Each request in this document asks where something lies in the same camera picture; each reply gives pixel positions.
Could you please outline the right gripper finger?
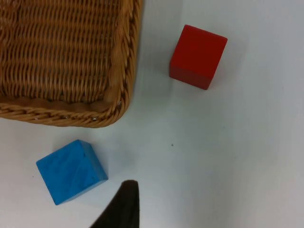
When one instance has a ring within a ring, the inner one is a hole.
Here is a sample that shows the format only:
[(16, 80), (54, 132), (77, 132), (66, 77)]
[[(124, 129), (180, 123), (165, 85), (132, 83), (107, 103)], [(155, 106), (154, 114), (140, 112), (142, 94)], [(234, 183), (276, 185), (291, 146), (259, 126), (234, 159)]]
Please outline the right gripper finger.
[(123, 181), (103, 213), (91, 225), (93, 228), (139, 228), (140, 196), (135, 180)]

